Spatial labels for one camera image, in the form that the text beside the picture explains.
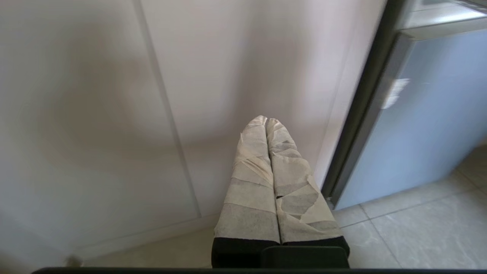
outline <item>cabinet door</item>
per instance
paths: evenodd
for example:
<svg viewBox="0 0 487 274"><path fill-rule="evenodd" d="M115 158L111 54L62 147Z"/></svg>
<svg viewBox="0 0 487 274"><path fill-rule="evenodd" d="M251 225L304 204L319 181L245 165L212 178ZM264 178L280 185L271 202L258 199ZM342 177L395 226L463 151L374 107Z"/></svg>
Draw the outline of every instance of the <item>cabinet door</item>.
<svg viewBox="0 0 487 274"><path fill-rule="evenodd" d="M203 215L220 211L240 130L257 115L279 119L312 168L322 146L320 161L331 158L355 90L339 82L358 80L382 3L142 0Z"/></svg>
<svg viewBox="0 0 487 274"><path fill-rule="evenodd" d="M132 1L0 18L2 209L68 249L195 218Z"/></svg>

